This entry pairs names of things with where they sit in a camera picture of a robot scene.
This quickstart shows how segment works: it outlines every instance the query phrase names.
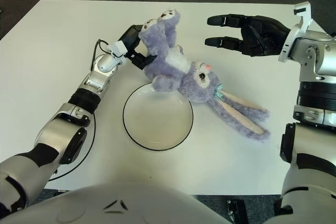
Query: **black rim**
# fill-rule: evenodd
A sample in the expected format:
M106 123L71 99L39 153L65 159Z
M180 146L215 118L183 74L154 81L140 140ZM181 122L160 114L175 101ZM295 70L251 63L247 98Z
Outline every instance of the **black rim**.
M170 147L170 148L167 148L167 149L163 149L163 150L155 150L155 149L151 149L151 148L148 148L148 147L146 147L146 146L143 146L143 145L139 144L139 143L138 143L138 142L131 136L131 134L128 132L128 130L127 130L127 128L126 128L126 125L125 125L125 119L124 119L124 113L125 113L125 107L126 107L126 104L127 104L128 100L129 100L129 98L130 98L130 97L131 97L131 96L132 96L138 89L140 89L140 88L142 88L143 86L146 86L146 85L148 85L148 84L151 84L151 83L146 83L146 84L144 84L144 85L138 87L138 88L135 89L135 90L130 94L130 96L127 98L127 100L126 100L126 102L125 102L125 105L124 105L124 108L123 108L123 110L122 110L122 122L123 122L123 124L124 124L124 128L125 128L125 130L126 130L126 132L127 132L127 135L131 138L131 140L132 140L133 142L135 142L136 144L138 144L138 145L141 146L142 148L145 148L145 149L150 150L150 151L155 151L155 152L168 151L168 150L171 150L171 149L173 149L173 148L179 146L180 144L182 144L182 143L184 142L184 140L189 136L190 131L191 131L191 129L192 129L192 127L193 127L193 124L194 124L194 111L193 111L193 107L191 106L190 101L188 101L188 102L189 102L189 105L190 105L190 108L191 108L191 114L192 114L191 126L190 126L190 129L189 129L189 131L188 131L188 134L187 134L187 135L182 139L182 141L180 141L178 144L174 145L173 147Z

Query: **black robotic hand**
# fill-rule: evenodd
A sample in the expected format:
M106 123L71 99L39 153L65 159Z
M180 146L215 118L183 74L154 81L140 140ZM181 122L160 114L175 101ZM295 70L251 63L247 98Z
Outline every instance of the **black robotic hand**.
M207 38L205 45L235 50L250 56L279 55L290 32L279 21L263 16L218 15L208 18L207 24L241 28L243 40L232 37Z

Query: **plush toy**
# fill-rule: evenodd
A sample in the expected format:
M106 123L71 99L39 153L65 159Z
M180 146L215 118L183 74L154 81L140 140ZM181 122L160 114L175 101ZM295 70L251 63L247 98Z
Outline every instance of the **plush toy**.
M155 60L145 67L146 76L152 80L155 91L178 90L192 102L207 102L231 127L247 137L264 140L269 132L254 120L264 120L268 111L238 98L224 90L211 67L201 61L191 62L181 46L176 45L175 26L180 14L173 9L158 19L148 20L139 32Z

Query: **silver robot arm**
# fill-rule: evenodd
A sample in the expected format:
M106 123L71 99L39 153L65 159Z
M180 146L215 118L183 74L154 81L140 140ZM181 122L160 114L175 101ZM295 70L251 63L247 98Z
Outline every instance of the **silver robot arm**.
M293 118L282 136L281 158L290 163L266 223L334 223L336 220L336 38L307 30L310 4L295 6L301 22L291 30L279 61L300 63Z
M334 223L336 220L336 38L308 30L309 2L297 4L301 17L292 30L262 16L219 15L209 25L241 28L243 40L209 38L208 46L250 56L279 55L301 65L293 118L282 136L280 156L290 163L276 217L266 223Z
M77 91L39 132L35 147L0 163L1 217L29 206L62 164L72 163L85 141L92 115L106 93L110 79L125 64L128 50L119 40L108 45Z

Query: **bunny ear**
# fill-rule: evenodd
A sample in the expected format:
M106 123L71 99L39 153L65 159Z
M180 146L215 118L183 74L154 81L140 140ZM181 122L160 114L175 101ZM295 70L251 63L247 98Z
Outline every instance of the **bunny ear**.
M252 122L249 118L247 118L243 114L239 113L237 110L232 108L227 103L223 101L219 101L219 103L223 107L223 109L231 116L233 116L242 126L248 128L250 131L258 135L263 135L265 133L265 131L260 126Z
M221 98L223 102L227 103L244 116L259 119L261 121L269 116L268 110L257 104L251 103L243 98L239 98L224 90L219 90L219 92L223 95Z
M255 124L226 102L214 98L210 99L208 103L221 115L223 120L243 135L258 140L263 140L269 136L268 131Z

